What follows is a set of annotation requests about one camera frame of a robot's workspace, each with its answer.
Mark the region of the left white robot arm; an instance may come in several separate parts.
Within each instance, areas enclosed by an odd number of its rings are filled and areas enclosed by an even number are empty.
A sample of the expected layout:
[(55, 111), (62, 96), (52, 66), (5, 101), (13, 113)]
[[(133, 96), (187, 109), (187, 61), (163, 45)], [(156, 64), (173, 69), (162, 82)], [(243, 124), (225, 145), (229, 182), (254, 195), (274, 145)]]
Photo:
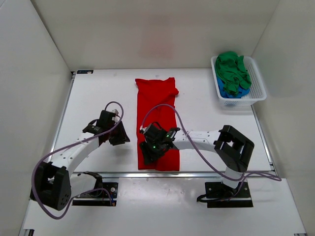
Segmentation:
[(73, 197), (90, 193), (102, 193), (101, 175), (85, 171), (76, 174), (76, 168), (103, 143), (112, 146), (130, 141), (121, 115), (117, 110), (100, 113), (100, 117), (88, 123), (78, 141), (72, 146), (59, 150), (49, 162), (41, 162), (34, 172), (31, 199), (55, 210), (63, 210)]

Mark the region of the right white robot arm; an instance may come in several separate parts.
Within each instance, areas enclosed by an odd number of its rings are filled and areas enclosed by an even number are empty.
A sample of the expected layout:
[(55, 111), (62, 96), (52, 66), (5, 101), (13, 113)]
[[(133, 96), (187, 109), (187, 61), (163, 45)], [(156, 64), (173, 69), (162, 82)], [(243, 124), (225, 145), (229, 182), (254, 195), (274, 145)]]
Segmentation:
[(150, 124), (140, 128), (144, 141), (139, 144), (145, 164), (166, 156), (170, 150), (193, 149), (216, 153), (226, 165), (221, 193), (232, 197), (238, 192), (241, 177), (247, 171), (254, 143), (230, 125), (215, 131), (185, 131), (178, 127), (166, 131)]

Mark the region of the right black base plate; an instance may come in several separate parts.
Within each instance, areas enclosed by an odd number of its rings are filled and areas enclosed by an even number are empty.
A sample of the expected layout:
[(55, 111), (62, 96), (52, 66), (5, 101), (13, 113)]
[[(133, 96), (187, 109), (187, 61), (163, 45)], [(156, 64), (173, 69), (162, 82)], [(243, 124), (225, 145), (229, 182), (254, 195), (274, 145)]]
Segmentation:
[(236, 189), (222, 182), (206, 182), (205, 194), (198, 196), (196, 201), (206, 203), (207, 208), (253, 207), (250, 188), (246, 181), (239, 183)]

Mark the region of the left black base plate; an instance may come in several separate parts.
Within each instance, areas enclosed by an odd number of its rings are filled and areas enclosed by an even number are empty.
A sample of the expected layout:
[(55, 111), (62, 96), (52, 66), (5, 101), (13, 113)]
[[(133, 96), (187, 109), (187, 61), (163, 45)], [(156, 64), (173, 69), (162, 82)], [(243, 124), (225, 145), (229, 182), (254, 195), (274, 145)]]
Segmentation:
[(95, 191), (80, 195), (72, 201), (73, 206), (115, 207), (118, 197), (118, 182), (103, 182), (103, 188), (108, 191)]

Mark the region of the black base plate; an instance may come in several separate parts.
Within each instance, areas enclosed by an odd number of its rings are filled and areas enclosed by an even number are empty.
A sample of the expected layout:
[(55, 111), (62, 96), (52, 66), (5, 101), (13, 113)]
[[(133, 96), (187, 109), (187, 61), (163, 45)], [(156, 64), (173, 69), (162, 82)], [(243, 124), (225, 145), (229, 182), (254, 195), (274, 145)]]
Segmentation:
[(198, 196), (196, 201), (206, 203), (207, 208), (253, 207), (250, 188), (246, 181), (239, 183), (236, 189), (222, 182), (206, 182), (205, 194)]
[(108, 191), (95, 191), (80, 195), (72, 201), (73, 206), (115, 207), (118, 197), (118, 182), (103, 182), (103, 188)]

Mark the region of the green t shirt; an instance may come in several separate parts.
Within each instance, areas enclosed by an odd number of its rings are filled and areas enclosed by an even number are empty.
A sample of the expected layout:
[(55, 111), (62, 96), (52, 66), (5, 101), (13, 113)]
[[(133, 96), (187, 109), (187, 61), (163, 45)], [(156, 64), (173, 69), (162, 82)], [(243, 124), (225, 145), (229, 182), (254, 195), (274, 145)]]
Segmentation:
[(229, 51), (217, 56), (215, 72), (221, 81), (220, 89), (227, 98), (240, 98), (247, 95), (252, 85), (251, 79), (244, 66), (244, 56)]

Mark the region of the white plastic basket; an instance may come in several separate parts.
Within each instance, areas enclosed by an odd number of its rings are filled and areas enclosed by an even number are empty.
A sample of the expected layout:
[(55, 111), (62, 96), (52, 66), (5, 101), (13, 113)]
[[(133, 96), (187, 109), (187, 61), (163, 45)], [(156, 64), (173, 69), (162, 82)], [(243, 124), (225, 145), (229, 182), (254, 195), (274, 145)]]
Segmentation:
[(241, 98), (224, 98), (221, 96), (218, 82), (217, 82), (217, 75), (215, 72), (215, 62), (217, 56), (211, 57), (211, 68), (213, 72), (215, 88), (217, 91), (217, 96), (219, 100), (219, 104), (223, 107), (236, 107), (236, 108), (244, 108), (253, 105), (255, 102), (263, 101), (266, 99), (266, 91), (263, 84), (263, 79), (260, 75), (258, 67), (253, 60), (253, 58), (249, 56), (244, 56), (243, 62), (244, 66), (247, 69), (249, 77), (251, 79), (252, 85), (250, 87), (250, 91), (247, 95), (242, 96)]

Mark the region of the dark label sticker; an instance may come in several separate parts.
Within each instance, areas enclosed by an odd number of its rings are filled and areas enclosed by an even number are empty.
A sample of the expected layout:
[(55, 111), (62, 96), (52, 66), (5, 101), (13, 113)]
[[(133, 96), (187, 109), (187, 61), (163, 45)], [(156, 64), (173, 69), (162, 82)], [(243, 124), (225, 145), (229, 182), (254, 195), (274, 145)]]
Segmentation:
[(93, 74), (93, 70), (77, 70), (77, 74)]

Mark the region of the red t shirt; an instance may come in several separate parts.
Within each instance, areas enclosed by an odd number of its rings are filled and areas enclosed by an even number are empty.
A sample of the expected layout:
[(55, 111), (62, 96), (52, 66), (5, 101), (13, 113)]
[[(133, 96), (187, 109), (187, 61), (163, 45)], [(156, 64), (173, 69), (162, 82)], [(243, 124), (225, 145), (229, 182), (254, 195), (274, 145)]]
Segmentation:
[[(176, 118), (173, 109), (167, 107), (175, 106), (175, 98), (179, 94), (176, 88), (175, 78), (170, 77), (166, 80), (145, 80), (135, 79), (138, 87), (137, 94), (137, 144), (145, 141), (144, 136), (139, 133), (145, 115), (154, 108), (145, 120), (145, 126), (156, 121), (165, 130), (176, 127)], [(144, 157), (140, 147), (137, 147), (138, 169), (157, 170), (157, 171), (179, 171), (180, 153), (178, 150), (170, 150), (165, 156), (152, 164), (145, 164)]]

